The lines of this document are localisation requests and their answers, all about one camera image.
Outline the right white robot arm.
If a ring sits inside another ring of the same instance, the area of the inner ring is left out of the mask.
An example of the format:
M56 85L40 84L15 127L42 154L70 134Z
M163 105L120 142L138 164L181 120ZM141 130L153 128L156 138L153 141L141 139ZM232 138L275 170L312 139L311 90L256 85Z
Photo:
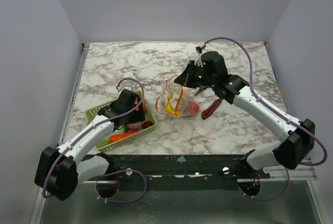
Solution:
M241 108L266 128L280 141L261 150L248 152L239 165L240 174L251 178L258 170L282 165L295 169L314 148L314 123L298 118L252 92L249 83L238 75L229 74L224 58L216 51L205 52L200 57L201 65L189 61L184 72L174 81L188 88L211 88L222 100Z

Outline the pink purple onion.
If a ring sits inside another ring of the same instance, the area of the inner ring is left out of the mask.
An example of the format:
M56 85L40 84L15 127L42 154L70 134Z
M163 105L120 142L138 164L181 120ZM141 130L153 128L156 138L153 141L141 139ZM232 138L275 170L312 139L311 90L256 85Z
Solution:
M137 123L129 123L127 124L128 130L134 131L134 130L140 130L143 126L143 122L137 122Z

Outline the white garlic bulb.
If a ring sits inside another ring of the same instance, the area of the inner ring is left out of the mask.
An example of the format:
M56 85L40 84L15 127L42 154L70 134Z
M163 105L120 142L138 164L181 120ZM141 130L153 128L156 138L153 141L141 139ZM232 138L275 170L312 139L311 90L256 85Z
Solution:
M160 104L164 109L168 103L174 111L183 112L188 105L188 95L180 87L168 87L160 98Z

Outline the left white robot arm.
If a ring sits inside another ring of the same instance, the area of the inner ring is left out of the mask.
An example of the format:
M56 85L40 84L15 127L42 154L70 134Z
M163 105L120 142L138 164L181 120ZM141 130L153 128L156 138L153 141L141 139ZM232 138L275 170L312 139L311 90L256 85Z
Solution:
M145 119L143 98L123 89L117 100L101 108L94 119L74 138L56 148L45 148L40 156L34 183L45 198L66 200L80 182L96 176L109 180L115 166L102 156L85 160L88 152L103 138L130 123Z

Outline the red bell pepper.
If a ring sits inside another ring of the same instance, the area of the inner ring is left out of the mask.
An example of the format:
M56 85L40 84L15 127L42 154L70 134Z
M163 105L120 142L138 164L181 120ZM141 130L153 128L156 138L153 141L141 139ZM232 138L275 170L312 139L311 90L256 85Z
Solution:
M198 114L199 110L200 110L199 104L194 99L190 100L187 114L190 116L195 116Z

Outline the yellow mango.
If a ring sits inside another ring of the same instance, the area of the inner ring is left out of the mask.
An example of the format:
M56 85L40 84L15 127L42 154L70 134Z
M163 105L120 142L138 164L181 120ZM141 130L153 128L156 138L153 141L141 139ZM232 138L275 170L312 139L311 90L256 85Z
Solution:
M173 114L173 115L175 114L175 111L172 109L172 107L169 103L164 106L164 109L167 113L170 113L170 114Z

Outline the clear zip top bag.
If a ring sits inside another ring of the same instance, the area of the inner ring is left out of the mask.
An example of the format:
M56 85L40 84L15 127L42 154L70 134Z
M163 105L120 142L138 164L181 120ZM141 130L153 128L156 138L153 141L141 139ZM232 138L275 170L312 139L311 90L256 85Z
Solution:
M171 78L163 77L165 82L161 95L155 102L155 109L163 115L170 115L175 118L196 116L200 106L192 98L182 85L176 84L174 80L178 75Z

